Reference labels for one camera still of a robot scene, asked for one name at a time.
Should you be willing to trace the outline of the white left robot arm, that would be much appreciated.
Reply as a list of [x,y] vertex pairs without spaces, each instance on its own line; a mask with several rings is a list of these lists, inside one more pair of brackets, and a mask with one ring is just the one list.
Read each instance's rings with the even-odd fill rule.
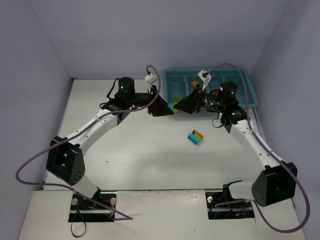
[[85,175],[84,156],[90,147],[106,132],[115,128],[129,115],[131,110],[146,107],[154,117],[173,115],[167,102],[160,97],[159,80],[149,73],[145,77],[147,92],[136,92],[135,81],[131,77],[121,77],[114,81],[118,91],[114,97],[107,95],[107,102],[100,104],[99,112],[73,134],[61,138],[56,136],[50,143],[46,170],[64,181],[76,192],[99,201],[101,190]]

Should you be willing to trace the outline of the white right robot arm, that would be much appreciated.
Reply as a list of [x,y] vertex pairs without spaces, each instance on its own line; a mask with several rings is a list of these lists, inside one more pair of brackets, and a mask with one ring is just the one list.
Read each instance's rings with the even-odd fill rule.
[[248,121],[246,111],[240,107],[236,99],[238,85],[233,81],[224,81],[218,89],[205,93],[200,86],[174,105],[174,108],[188,113],[198,113],[202,108],[218,113],[220,124],[231,134],[262,167],[260,174],[252,184],[253,199],[261,207],[266,207],[295,195],[298,175],[297,167],[283,160],[276,161],[272,151],[267,150],[267,144],[256,132],[253,124]]

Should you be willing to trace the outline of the light blue small lego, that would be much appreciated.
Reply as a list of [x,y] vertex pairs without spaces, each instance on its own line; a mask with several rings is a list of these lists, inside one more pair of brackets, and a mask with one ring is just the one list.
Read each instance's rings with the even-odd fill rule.
[[173,104],[172,104],[172,103],[169,103],[167,106],[168,106],[172,111],[174,111],[174,108],[173,108]]

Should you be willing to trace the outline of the lime green small lego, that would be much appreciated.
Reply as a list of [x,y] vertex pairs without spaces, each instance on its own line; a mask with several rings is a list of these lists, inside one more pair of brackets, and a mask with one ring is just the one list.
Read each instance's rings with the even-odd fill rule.
[[177,112],[179,111],[178,109],[175,108],[175,105],[176,105],[176,104],[177,104],[176,102],[174,102],[174,103],[172,104],[172,110],[173,110],[174,113],[177,113]]

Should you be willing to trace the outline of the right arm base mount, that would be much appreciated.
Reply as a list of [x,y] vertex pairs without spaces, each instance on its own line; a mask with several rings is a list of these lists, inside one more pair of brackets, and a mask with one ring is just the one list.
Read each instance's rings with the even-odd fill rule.
[[255,214],[249,200],[235,199],[230,192],[230,185],[241,180],[229,182],[221,191],[206,191],[206,208],[209,220],[254,219]]

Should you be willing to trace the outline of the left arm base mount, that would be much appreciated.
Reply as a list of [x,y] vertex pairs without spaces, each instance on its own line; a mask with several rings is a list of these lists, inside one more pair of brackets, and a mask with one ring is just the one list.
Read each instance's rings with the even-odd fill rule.
[[[100,202],[109,208],[115,209],[117,203],[116,192],[102,192],[100,194]],[[113,222],[115,213],[109,209],[93,203],[75,193],[72,194],[70,209],[69,209],[69,223],[108,223]]]

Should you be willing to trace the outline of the light blue long lego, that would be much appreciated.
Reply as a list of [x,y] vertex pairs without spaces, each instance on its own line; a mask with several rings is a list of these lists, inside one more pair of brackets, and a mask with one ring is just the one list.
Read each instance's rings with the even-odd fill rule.
[[192,133],[189,133],[187,138],[195,145],[198,145],[201,142],[201,140]]

